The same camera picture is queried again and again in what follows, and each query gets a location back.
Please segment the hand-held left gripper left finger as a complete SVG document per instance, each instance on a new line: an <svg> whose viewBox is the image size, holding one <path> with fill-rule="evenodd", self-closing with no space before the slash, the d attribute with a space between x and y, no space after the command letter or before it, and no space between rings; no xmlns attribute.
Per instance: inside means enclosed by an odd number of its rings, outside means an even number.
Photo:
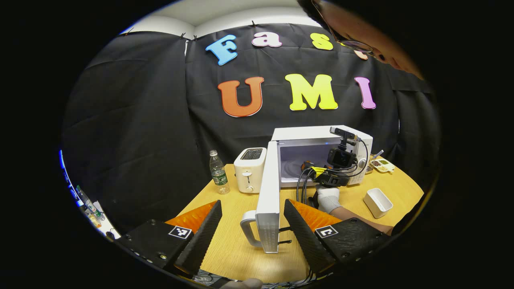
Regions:
<svg viewBox="0 0 514 289"><path fill-rule="evenodd" d="M116 239L116 245L164 271L191 278L200 271L221 218L221 201L212 201L166 222L150 219Z"/></svg>

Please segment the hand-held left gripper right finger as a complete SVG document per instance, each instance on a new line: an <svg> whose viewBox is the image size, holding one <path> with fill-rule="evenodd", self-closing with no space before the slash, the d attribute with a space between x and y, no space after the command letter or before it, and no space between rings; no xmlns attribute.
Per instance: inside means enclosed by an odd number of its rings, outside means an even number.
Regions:
<svg viewBox="0 0 514 289"><path fill-rule="evenodd" d="M342 221L293 199L285 200L284 216L316 274L357 267L390 239L358 218Z"/></svg>

